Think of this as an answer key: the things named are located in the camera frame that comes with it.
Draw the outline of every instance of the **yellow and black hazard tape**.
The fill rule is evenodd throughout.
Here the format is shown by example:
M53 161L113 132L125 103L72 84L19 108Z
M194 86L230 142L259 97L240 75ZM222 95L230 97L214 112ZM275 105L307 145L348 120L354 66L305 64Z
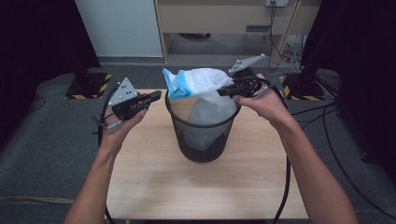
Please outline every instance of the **yellow and black hazard tape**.
M286 99L288 100L309 100L309 101L320 101L324 100L322 96L309 96L309 95L297 95L290 91L288 84L284 81L285 77L280 77L280 82L282 83L283 91L285 92Z
M110 74L106 75L105 80L103 81L103 84L101 85L99 92L95 95L73 94L73 95L66 96L66 98L67 99L76 99L76 100L99 99L105 93L105 90L107 88L108 82L110 81L111 77L112 77L112 75L110 75Z

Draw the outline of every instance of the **gray carpet floor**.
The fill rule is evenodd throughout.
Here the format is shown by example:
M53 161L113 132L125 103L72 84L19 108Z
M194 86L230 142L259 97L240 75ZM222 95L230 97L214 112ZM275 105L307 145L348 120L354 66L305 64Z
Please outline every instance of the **gray carpet floor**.
M113 75L109 87L128 77L137 89L166 88L162 69L172 72L192 69L190 66L170 65L104 65ZM279 85L278 77L292 72L279 68L276 73L257 67L258 73ZM58 76L37 88L32 102L34 112L27 113L13 137L0 155L0 197L48 197L74 199L82 186L97 151L96 125L91 116L98 116L104 99L65 100L64 93L73 79L72 74ZM326 105L325 101L288 101L291 113ZM314 110L295 116L297 120L311 120L321 115ZM326 116L332 146L351 180L367 198L396 216L396 189L380 165L362 162L361 149L337 110ZM319 156L329 166L355 205L361 223L396 223L381 214L354 190L335 162L329 149L322 119L304 128ZM0 203L0 223L61 223L70 204ZM154 223L173 223L156 221ZM257 223L255 221L223 221L220 223ZM307 220L281 220L279 223L308 223Z

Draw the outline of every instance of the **electrical outlet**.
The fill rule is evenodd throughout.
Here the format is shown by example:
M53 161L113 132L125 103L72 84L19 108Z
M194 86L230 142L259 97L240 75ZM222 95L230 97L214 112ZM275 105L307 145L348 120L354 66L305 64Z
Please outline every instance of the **electrical outlet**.
M267 0L265 5L267 7L272 7L273 5L275 5L275 7L286 7L288 2L289 0Z

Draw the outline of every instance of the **wooden tabletop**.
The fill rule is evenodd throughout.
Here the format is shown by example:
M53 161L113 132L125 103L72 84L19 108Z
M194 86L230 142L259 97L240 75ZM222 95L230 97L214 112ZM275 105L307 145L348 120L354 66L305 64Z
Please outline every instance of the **wooden tabletop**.
M180 152L164 96L165 91L123 143L107 196L111 216L274 218L285 188L286 154L269 122L242 107L222 155L197 163ZM281 218L307 218L293 172Z

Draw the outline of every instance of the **dark curtain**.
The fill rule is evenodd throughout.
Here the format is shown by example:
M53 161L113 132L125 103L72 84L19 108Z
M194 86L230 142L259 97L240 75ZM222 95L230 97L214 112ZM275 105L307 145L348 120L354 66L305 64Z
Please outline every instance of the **dark curtain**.
M303 62L340 75L343 119L396 185L395 12L392 0L323 0Z
M0 146L21 122L38 84L74 72L65 40L85 67L100 66L74 1L0 1Z

